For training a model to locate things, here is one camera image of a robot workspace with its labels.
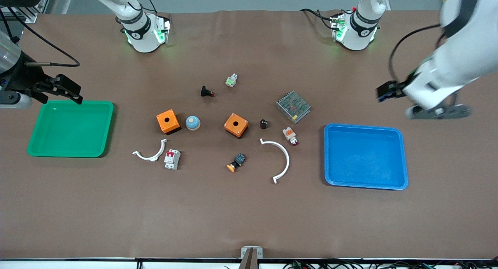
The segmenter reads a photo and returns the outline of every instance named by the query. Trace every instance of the white curved handle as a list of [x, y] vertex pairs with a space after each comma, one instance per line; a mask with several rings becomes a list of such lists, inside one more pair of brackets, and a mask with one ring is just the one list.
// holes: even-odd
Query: white curved handle
[[164, 147], [166, 146], [165, 143], [167, 142], [168, 140], [166, 139], [163, 139], [161, 140], [161, 148], [160, 150], [154, 155], [154, 156], [151, 156], [151, 157], [143, 157], [140, 152], [137, 150], [135, 152], [133, 152], [132, 154], [140, 157], [141, 159], [143, 160], [147, 160], [147, 161], [150, 161], [150, 162], [155, 162], [157, 161], [157, 159], [159, 159], [159, 157], [161, 156], [161, 154], [163, 153], [164, 151]]
[[287, 164], [285, 165], [285, 169], [280, 174], [278, 174], [274, 177], [274, 183], [277, 184], [277, 180], [280, 179], [285, 174], [285, 172], [287, 172], [287, 170], [289, 168], [289, 164], [290, 164], [289, 153], [285, 150], [285, 147], [283, 147], [283, 145], [276, 143], [275, 141], [271, 141], [271, 140], [263, 141], [263, 139], [260, 138], [260, 142], [262, 145], [267, 145], [267, 144], [274, 145], [274, 146], [278, 147], [279, 149], [281, 149], [283, 151], [283, 153], [285, 154], [285, 160], [287, 160]]

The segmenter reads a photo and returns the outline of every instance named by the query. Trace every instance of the orange box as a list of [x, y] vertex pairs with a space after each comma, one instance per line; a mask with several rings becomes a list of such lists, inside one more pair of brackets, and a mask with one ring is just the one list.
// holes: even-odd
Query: orange box
[[224, 123], [224, 129], [237, 138], [242, 138], [242, 135], [248, 127], [249, 122], [235, 114], [230, 115], [228, 120]]
[[173, 110], [165, 111], [164, 113], [156, 115], [156, 117], [157, 122], [159, 122], [159, 126], [161, 127], [161, 131], [166, 135], [182, 129]]

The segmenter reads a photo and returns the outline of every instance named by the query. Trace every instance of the plastic tray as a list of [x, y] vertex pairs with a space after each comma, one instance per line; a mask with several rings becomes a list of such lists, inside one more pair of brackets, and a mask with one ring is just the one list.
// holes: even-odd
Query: plastic tray
[[398, 129], [329, 124], [324, 139], [329, 184], [393, 190], [408, 186], [403, 135]]
[[99, 157], [105, 150], [114, 105], [107, 101], [48, 101], [27, 152], [31, 156]]

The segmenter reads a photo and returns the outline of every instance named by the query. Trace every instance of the grey floor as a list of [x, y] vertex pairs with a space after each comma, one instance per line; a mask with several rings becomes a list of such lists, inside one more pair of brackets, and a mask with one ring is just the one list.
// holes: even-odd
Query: grey floor
[[[333, 10], [349, 9], [359, 0], [153, 0], [160, 12], [180, 14], [186, 12], [217, 12], [219, 10], [300, 10], [304, 8]], [[151, 8], [148, 0], [140, 0]], [[54, 14], [111, 14], [111, 11], [97, 0], [53, 0], [50, 12]], [[439, 10], [442, 0], [389, 0], [392, 10]], [[14, 35], [21, 35], [23, 27], [16, 21], [9, 21]], [[0, 30], [5, 26], [0, 21]]]

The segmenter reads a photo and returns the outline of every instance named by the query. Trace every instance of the brown table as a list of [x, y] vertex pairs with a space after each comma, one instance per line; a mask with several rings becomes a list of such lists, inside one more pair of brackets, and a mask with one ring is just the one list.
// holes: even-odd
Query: brown table
[[[394, 44], [437, 23], [438, 12], [387, 12], [367, 50], [347, 51], [302, 12], [217, 12], [172, 16], [170, 46], [140, 54], [114, 16], [40, 16], [35, 30], [81, 61], [45, 68], [82, 85], [86, 100], [109, 100], [116, 118], [109, 152], [98, 159], [30, 157], [26, 147], [40, 105], [1, 110], [3, 258], [230, 257], [247, 244], [272, 258], [492, 258], [498, 248], [498, 76], [464, 88], [474, 113], [462, 120], [411, 121], [408, 99], [378, 103]], [[395, 58], [405, 76], [434, 48], [439, 31], [407, 40]], [[29, 32], [24, 51], [67, 61]], [[236, 72], [235, 88], [224, 85]], [[202, 85], [217, 97], [201, 98]], [[296, 90], [313, 110], [292, 126], [274, 102]], [[181, 150], [178, 171], [132, 155], [157, 152], [155, 115], [173, 108], [201, 128], [167, 137]], [[249, 120], [238, 140], [224, 132], [231, 113]], [[260, 119], [270, 122], [261, 130]], [[386, 191], [329, 186], [323, 179], [323, 128], [331, 122], [403, 132], [409, 187]], [[282, 152], [259, 138], [284, 143]], [[226, 165], [242, 152], [237, 173]]]

